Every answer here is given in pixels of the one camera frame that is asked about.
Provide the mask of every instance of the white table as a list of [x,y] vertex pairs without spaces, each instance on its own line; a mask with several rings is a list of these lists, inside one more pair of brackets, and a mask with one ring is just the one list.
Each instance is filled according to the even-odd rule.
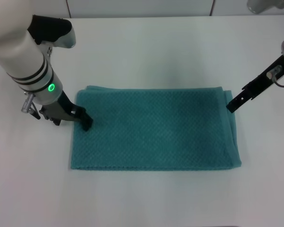
[[[281,54],[284,16],[72,19],[52,65],[71,101],[86,85],[241,88]],[[20,112],[0,67],[0,227],[284,226],[284,89],[236,112],[242,167],[216,172],[69,169],[72,123]]]

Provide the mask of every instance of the green led ring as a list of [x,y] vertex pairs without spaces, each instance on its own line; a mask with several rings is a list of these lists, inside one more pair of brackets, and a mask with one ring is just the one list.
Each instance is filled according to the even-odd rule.
[[55,89],[55,84],[50,84],[50,86],[48,86],[48,91],[52,92]]

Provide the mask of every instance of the black stripe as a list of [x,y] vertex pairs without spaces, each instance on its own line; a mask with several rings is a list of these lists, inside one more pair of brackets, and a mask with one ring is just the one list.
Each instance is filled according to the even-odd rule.
[[9,74],[8,74],[8,75],[9,75],[10,77],[12,77],[13,80],[19,80],[19,81],[29,80],[29,79],[32,79],[32,78],[38,76],[39,73],[43,70],[44,65],[45,65],[45,57],[44,57],[44,55],[43,55],[43,63],[42,63],[42,66],[41,66],[41,68],[40,68],[36,73],[34,73],[33,75],[31,75],[31,76],[29,76],[29,77],[24,77],[24,78],[17,78],[17,77],[12,77],[12,76],[9,75]]
[[52,74],[52,77],[51,77],[51,79],[49,80],[49,82],[46,84],[46,85],[44,85],[42,88],[39,88],[39,89],[37,89],[37,90],[25,90],[25,89],[23,89],[23,88],[21,88],[22,90],[24,90],[24,91],[26,91],[26,92],[28,92],[28,93],[36,93],[36,92],[39,92],[39,91],[43,91],[44,89],[46,89],[48,86],[50,86],[50,84],[52,83],[52,81],[53,81],[53,76],[54,76],[54,72],[53,72],[53,74]]
[[30,82],[27,82],[27,83],[21,83],[21,82],[18,82],[16,80],[14,80],[17,84],[21,84],[21,85],[31,85],[31,84],[35,84],[37,82],[39,82],[46,74],[47,74],[47,71],[48,71],[48,62],[46,64],[46,68],[43,72],[43,74],[41,76],[39,76],[37,79],[33,80],[33,81],[30,81]]

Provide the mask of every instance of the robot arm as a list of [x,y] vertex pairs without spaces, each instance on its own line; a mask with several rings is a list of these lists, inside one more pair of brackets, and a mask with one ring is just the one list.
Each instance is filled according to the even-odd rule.
[[71,48],[75,35],[71,23],[63,19],[33,16],[29,0],[0,0],[0,65],[28,94],[22,111],[40,119],[33,101],[42,105],[45,119],[59,125],[61,120],[78,121],[84,130],[92,119],[84,108],[74,105],[37,44]]
[[[284,8],[284,0],[249,0],[248,8],[252,12],[260,13],[272,6]],[[281,45],[282,55],[272,63],[265,71],[257,76],[253,81],[249,82],[242,88],[242,92],[231,100],[226,106],[230,112],[235,112],[240,106],[248,100],[252,100],[269,88],[272,84],[284,75],[284,41]]]

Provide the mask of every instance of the teal towel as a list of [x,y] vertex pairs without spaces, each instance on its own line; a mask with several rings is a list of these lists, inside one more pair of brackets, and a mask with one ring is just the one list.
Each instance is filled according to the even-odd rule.
[[71,168],[222,170],[241,166],[231,91],[88,86],[77,105],[94,119],[75,123]]

